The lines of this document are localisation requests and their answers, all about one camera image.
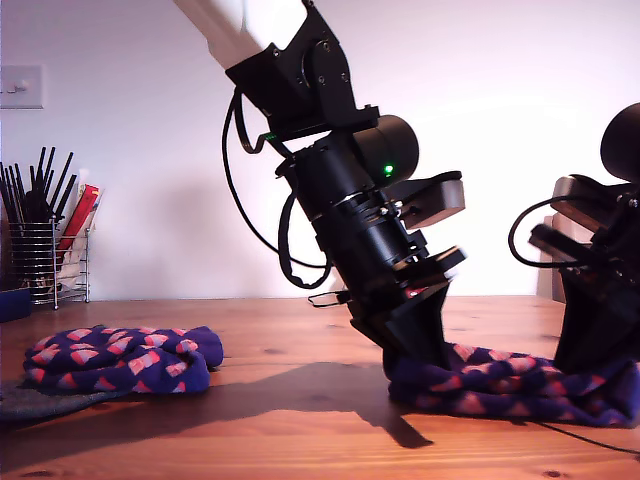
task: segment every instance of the utensil holder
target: utensil holder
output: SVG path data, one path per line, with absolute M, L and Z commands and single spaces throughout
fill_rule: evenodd
M 89 229 L 74 236 L 61 235 L 54 219 L 9 227 L 10 274 L 20 287 L 29 288 L 31 303 L 52 304 L 57 310 L 64 300 L 89 302 Z M 60 241 L 67 239 L 71 247 L 60 250 Z

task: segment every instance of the light switch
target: light switch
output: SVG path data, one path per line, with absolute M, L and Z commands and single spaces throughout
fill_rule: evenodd
M 42 66 L 0 66 L 0 108 L 42 108 Z

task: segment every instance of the white wall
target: white wall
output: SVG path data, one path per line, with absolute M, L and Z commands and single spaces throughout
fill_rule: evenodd
M 511 258 L 508 229 L 562 175 L 613 181 L 599 142 L 640 100 L 640 2 L 316 4 L 347 52 L 358 103 L 416 130 L 416 175 L 463 172 L 467 210 L 425 231 L 433 252 L 458 244 L 469 255 L 451 293 L 535 293 L 537 272 Z M 42 64 L 46 75 L 44 110 L 2 112 L 3 161 L 32 163 L 42 145 L 73 150 L 74 167 L 107 190 L 93 298 L 306 294 L 235 210 L 220 160 L 233 86 L 173 2 L 3 0 L 2 49 L 4 64 Z M 247 114 L 251 133 L 262 132 Z M 274 179 L 278 157 L 248 157 L 235 135 L 232 144 L 240 195 L 275 241 L 288 191 Z M 300 211 L 291 236 L 295 255 L 321 261 Z

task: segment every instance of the wood grain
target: wood grain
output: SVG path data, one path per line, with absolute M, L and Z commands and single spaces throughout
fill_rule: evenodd
M 552 356 L 563 305 L 452 297 L 449 341 Z M 136 395 L 3 432 L 2 478 L 640 479 L 640 459 L 541 426 L 409 413 L 389 403 L 380 349 L 345 308 L 304 300 L 73 304 L 2 326 L 3 379 L 60 330 L 208 325 L 225 360 L 203 394 Z M 563 426 L 627 448 L 640 429 Z

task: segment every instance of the blue container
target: blue container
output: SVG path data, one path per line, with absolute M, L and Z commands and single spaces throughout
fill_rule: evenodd
M 31 294 L 28 288 L 0 292 L 0 323 L 31 315 Z

